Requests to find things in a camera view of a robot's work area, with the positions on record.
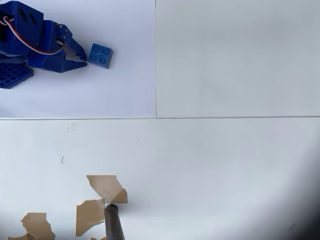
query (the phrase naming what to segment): stain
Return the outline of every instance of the stain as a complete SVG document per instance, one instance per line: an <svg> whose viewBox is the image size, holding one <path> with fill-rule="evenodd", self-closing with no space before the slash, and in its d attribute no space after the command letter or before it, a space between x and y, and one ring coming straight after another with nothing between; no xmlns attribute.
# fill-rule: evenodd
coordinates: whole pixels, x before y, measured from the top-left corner
<svg viewBox="0 0 320 240"><path fill-rule="evenodd" d="M51 230L45 212L28 212L21 220L25 230L35 239L54 240L56 235Z"/></svg>
<svg viewBox="0 0 320 240"><path fill-rule="evenodd" d="M87 200L76 206L75 236L80 237L92 227L105 221L102 200Z"/></svg>
<svg viewBox="0 0 320 240"><path fill-rule="evenodd" d="M122 188L116 175L87 175L90 186L107 204L127 204L127 191Z"/></svg>
<svg viewBox="0 0 320 240"><path fill-rule="evenodd" d="M76 123L71 123L71 126L70 127L67 127L66 128L66 131L69 132L69 131L76 131L77 130L77 124Z"/></svg>
<svg viewBox="0 0 320 240"><path fill-rule="evenodd" d="M296 224L292 224L289 228L288 228L288 232L292 231L293 229L295 229Z"/></svg>

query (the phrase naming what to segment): white paper sheet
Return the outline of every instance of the white paper sheet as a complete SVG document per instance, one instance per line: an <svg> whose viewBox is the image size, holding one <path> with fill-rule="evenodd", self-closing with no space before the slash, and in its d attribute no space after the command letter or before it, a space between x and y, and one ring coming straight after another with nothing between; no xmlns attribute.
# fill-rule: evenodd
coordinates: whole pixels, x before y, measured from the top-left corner
<svg viewBox="0 0 320 240"><path fill-rule="evenodd" d="M319 8L157 0L157 116L319 116Z"/></svg>
<svg viewBox="0 0 320 240"><path fill-rule="evenodd" d="M44 19L66 24L87 55L92 43L114 54L109 69L92 64L64 73L34 68L32 78L0 89L1 118L156 115L154 0L22 2L43 12Z"/></svg>

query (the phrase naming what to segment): blue 3d-printed part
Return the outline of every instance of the blue 3d-printed part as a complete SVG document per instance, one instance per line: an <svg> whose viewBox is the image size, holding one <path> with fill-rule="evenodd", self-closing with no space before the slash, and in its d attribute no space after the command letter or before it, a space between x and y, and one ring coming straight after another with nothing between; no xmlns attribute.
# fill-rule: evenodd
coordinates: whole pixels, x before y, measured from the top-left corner
<svg viewBox="0 0 320 240"><path fill-rule="evenodd" d="M111 48L93 43L88 57L88 62L108 69L113 55Z"/></svg>
<svg viewBox="0 0 320 240"><path fill-rule="evenodd" d="M25 64L0 63L0 88L10 89L34 75Z"/></svg>
<svg viewBox="0 0 320 240"><path fill-rule="evenodd" d="M11 22L0 24L0 88L11 88L33 75L28 67L64 73L87 66L84 49L73 38L65 24L44 20L44 14L19 1L0 2L0 20L3 17ZM66 59L64 49L69 49L81 62ZM19 75L7 72L5 66L23 69Z"/></svg>

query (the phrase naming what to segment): white wire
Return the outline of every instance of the white wire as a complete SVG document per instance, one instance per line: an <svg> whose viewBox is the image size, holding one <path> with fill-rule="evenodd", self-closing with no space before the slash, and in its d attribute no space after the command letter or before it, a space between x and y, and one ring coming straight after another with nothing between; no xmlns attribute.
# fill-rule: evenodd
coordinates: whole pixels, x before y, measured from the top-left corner
<svg viewBox="0 0 320 240"><path fill-rule="evenodd" d="M37 52L38 54L42 54L42 55L54 55L54 54L57 54L59 53L62 49L64 49L63 47L61 47L58 51L56 52L53 52L53 53L44 53L44 52L41 52L39 51L38 49L36 49L35 47L32 47L32 46L29 46L28 44L25 43L25 41L21 38L20 35L18 35L15 31L15 29L11 26L11 24L8 24L8 21L6 20L6 17L7 16L4 16L3 17L3 21L5 21L6 25L9 26L9 28L11 29L12 33L16 36L17 39L20 40L20 42L22 42L24 45L26 45L28 48L30 48L31 50Z"/></svg>
<svg viewBox="0 0 320 240"><path fill-rule="evenodd" d="M8 24L4 23L4 22L1 21L1 20L0 20L0 24L3 25L3 26L7 26L7 25L8 25Z"/></svg>

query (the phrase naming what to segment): metal rod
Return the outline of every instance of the metal rod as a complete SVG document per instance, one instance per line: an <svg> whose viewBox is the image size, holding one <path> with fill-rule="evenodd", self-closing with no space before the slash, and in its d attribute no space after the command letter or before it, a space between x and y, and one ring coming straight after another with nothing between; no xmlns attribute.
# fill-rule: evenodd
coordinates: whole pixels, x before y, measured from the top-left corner
<svg viewBox="0 0 320 240"><path fill-rule="evenodd" d="M106 239L125 240L119 219L118 208L113 204L108 205L104 210L104 218Z"/></svg>

